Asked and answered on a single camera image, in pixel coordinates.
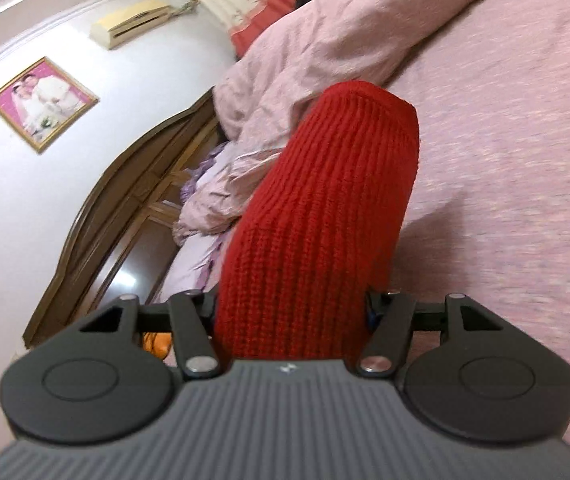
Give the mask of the red knit sweater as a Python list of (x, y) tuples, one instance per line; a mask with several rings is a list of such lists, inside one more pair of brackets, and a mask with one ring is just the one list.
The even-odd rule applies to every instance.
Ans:
[(213, 340), (230, 360), (349, 359), (388, 286), (419, 167), (415, 108), (364, 81), (326, 89), (239, 220)]

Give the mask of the orange cushion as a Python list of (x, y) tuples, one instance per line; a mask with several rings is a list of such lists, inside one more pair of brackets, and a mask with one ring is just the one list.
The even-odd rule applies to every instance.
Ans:
[(173, 338), (170, 333), (145, 333), (142, 344), (145, 351), (164, 361), (172, 350)]

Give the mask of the brown wooden headboard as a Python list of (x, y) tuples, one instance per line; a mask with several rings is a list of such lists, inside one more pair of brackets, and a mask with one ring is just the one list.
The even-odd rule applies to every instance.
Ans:
[(179, 248), (172, 226), (180, 191), (222, 142), (212, 94), (157, 125), (122, 152), (88, 194), (50, 285), (23, 332), (27, 348), (122, 295), (148, 304)]

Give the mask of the lilac pillow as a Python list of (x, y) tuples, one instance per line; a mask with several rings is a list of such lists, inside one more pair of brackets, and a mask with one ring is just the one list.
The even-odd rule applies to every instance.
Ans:
[[(200, 162), (196, 169), (189, 169), (189, 180), (181, 189), (181, 201), (211, 181), (227, 166), (233, 155), (231, 142), (217, 146)], [(214, 289), (220, 278), (221, 257), (229, 232), (215, 235), (195, 234), (184, 240), (169, 271), (161, 284), (155, 300), (163, 302), (178, 292)]]

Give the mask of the pink floral bed sheet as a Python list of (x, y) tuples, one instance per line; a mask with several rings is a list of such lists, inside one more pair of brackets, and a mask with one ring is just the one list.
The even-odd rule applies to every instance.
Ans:
[(464, 292), (570, 362), (570, 0), (479, 0), (391, 88), (421, 126), (393, 287)]

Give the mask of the framed wedding photo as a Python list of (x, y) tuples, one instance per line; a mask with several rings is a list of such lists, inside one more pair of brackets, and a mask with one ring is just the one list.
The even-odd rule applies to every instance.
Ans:
[(98, 102), (46, 56), (0, 87), (0, 117), (38, 154)]

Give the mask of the pink crumpled duvet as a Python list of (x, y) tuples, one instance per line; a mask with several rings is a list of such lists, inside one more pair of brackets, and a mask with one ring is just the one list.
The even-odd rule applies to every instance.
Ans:
[(185, 201), (174, 240), (225, 231), (325, 89), (385, 84), (413, 47), (473, 1), (312, 0), (271, 25), (212, 90), (232, 157)]

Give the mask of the cream wall air conditioner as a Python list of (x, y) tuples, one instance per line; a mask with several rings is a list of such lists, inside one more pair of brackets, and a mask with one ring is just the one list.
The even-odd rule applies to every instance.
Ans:
[(92, 24), (90, 38), (112, 50), (169, 20), (170, 4), (163, 0), (144, 0), (105, 15)]

